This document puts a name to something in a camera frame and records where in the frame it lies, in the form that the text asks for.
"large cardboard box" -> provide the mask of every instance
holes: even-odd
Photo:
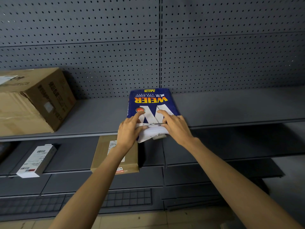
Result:
[[[97,167],[107,157],[110,149],[116,145],[117,135],[100,136],[97,142],[93,161],[91,164],[91,171],[94,172]],[[135,142],[132,148],[128,151],[126,156],[121,161],[117,168],[116,174],[136,173],[139,172],[138,166],[138,143]]]
[[[0,136],[54,132],[76,100],[59,68],[0,72]]]

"red round sticker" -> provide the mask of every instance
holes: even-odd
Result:
[[[145,110],[142,107],[138,107],[138,108],[135,109],[135,111],[136,112],[144,112]]]

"small white box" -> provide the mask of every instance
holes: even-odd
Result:
[[[37,146],[26,162],[17,171],[22,178],[39,177],[56,152],[53,145]]]

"human arm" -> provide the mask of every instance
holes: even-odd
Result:
[[[197,160],[219,193],[247,228],[303,228],[270,196],[194,138],[182,116],[166,111],[163,127]]]
[[[123,157],[130,150],[140,131],[146,126],[136,127],[139,116],[136,113],[126,118],[119,126],[116,146],[94,171],[87,181],[71,197],[53,220],[49,229],[90,229],[108,193],[113,177]]]

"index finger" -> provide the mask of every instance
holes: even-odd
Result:
[[[171,119],[171,116],[167,113],[167,111],[165,111],[165,110],[158,110],[157,112],[161,113],[167,121],[169,119]]]
[[[138,121],[138,119],[139,119],[139,117],[140,117],[140,115],[143,115],[145,112],[137,112],[135,115],[134,115],[134,117],[132,118],[132,120],[131,120],[131,122],[133,122],[133,123],[137,123],[137,121]]]

